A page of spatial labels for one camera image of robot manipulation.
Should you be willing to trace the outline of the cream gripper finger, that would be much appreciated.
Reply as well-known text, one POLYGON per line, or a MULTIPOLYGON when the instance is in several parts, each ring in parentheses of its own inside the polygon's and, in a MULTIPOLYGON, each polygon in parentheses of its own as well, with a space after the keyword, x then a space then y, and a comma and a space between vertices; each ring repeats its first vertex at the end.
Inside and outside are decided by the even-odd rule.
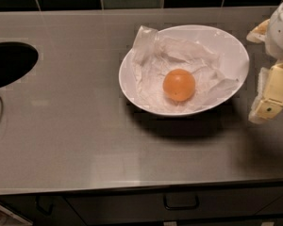
POLYGON ((260 23, 247 34, 246 39, 254 43, 265 42, 265 36, 267 33, 267 27, 269 25, 269 22, 270 20, 265 20, 260 23))
POLYGON ((258 75, 258 95, 251 106, 248 120, 261 124, 274 119, 283 110, 283 61, 258 75))

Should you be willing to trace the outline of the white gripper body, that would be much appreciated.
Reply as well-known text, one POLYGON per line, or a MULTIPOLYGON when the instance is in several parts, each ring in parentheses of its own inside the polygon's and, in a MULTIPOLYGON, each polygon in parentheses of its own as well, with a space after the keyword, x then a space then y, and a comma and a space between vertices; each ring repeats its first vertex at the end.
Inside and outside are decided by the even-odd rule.
POLYGON ((270 17, 265 37, 268 55, 283 60, 283 2, 270 17))

